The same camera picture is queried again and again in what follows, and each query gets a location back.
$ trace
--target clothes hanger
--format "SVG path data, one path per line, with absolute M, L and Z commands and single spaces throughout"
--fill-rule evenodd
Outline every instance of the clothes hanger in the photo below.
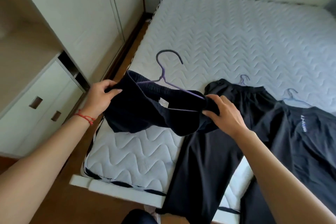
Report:
M 293 101 L 296 101 L 296 102 L 304 103 L 305 105 L 307 105 L 309 107 L 313 107 L 312 105 L 304 102 L 303 100 L 299 100 L 299 99 L 294 98 L 293 93 L 291 92 L 291 90 L 293 90 L 295 93 L 298 93 L 296 89 L 288 88 L 286 91 L 287 91 L 287 93 L 289 95 L 289 98 L 284 98 L 283 100 L 289 100 L 289 101 L 293 100 Z
M 250 80 L 250 78 L 249 78 L 249 76 L 248 76 L 247 74 L 241 74 L 241 75 L 240 75 L 240 81 L 239 81 L 238 84 L 247 86 L 247 85 L 244 83 L 244 78 L 243 78 L 243 76 L 245 76 L 246 79 Z
M 173 53 L 175 53 L 175 54 L 178 56 L 178 58 L 180 59 L 181 63 L 183 64 L 182 58 L 181 58 L 181 56 L 180 56 L 177 52 L 175 52 L 175 51 L 173 51 L 173 50 L 162 50 L 162 51 L 159 51 L 159 52 L 157 53 L 157 55 L 156 55 L 156 62 L 157 62 L 157 63 L 159 64 L 159 66 L 162 68 L 162 74 L 161 74 L 160 78 L 159 78 L 158 80 L 154 80 L 154 81 L 138 82 L 137 84 L 143 84 L 143 83 L 149 83 L 149 82 L 158 82 L 158 81 L 160 81 L 161 79 L 163 79 L 163 80 L 165 81 L 165 83 L 168 84 L 168 85 L 170 85 L 170 86 L 173 86 L 173 87 L 175 87 L 175 88 L 177 88 L 177 89 L 179 89 L 179 90 L 182 90 L 182 91 L 184 91 L 184 92 L 186 92 L 186 93 L 188 93 L 188 94 L 191 94 L 191 95 L 193 95 L 193 96 L 196 96 L 196 97 L 198 97 L 198 98 L 200 98 L 200 99 L 205 99 L 205 98 L 203 98 L 203 97 L 201 97 L 201 96 L 199 96 L 199 95 L 196 95 L 196 94 L 194 94 L 194 93 L 192 93 L 192 92 L 190 92 L 190 91 L 187 91 L 187 90 L 185 90 L 185 89 L 183 89 L 183 88 L 180 88 L 180 87 L 178 87 L 178 86 L 176 86 L 176 85 L 174 85 L 174 84 L 171 84 L 170 82 L 167 82 L 167 81 L 166 81 L 166 76 L 165 76 L 165 72 L 166 72 L 166 70 L 165 70 L 165 68 L 162 66 L 162 64 L 161 64 L 160 61 L 159 61 L 159 55 L 160 55 L 161 53 L 163 53 L 163 52 L 173 52 Z

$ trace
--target bracelet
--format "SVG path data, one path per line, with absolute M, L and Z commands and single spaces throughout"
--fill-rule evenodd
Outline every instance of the bracelet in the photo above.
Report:
M 82 114 L 80 114 L 80 111 L 81 111 L 81 109 L 79 109 L 78 112 L 74 114 L 74 116 L 75 116 L 75 115 L 78 115 L 78 116 L 80 116 L 80 117 L 86 119 L 86 120 L 90 123 L 90 125 L 92 125 L 93 122 L 94 122 L 96 119 L 95 119 L 95 118 L 92 118 L 92 117 L 90 117 L 90 116 L 87 116 L 87 115 L 82 115 Z

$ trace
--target white wardrobe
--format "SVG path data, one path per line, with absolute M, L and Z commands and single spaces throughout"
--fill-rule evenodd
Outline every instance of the white wardrobe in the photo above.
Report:
M 143 12 L 142 0 L 0 0 L 0 155 L 57 130 L 85 92 L 77 75 L 100 81 Z

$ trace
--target recessed handle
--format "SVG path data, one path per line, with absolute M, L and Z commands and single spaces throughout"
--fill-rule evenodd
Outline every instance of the recessed handle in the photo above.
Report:
M 40 103 L 43 101 L 42 98 L 40 98 L 39 96 L 36 96 L 36 98 L 32 101 L 32 103 L 29 105 L 29 107 L 36 109 L 37 107 L 39 107 Z
M 52 121 L 57 121 L 60 116 L 61 116 L 61 112 L 56 111 L 54 116 L 51 118 L 51 120 Z

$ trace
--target white mattress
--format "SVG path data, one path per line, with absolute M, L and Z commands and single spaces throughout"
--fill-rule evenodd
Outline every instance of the white mattress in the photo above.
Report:
M 336 113 L 336 22 L 325 10 L 256 0 L 162 0 L 132 61 L 130 70 L 188 90 L 246 74 L 248 86 L 264 86 L 276 99 L 296 98 Z M 104 121 L 84 167 L 138 189 L 166 193 L 181 137 L 168 128 L 136 134 L 114 133 Z M 237 209 L 252 177 L 246 159 L 233 176 L 221 206 Z

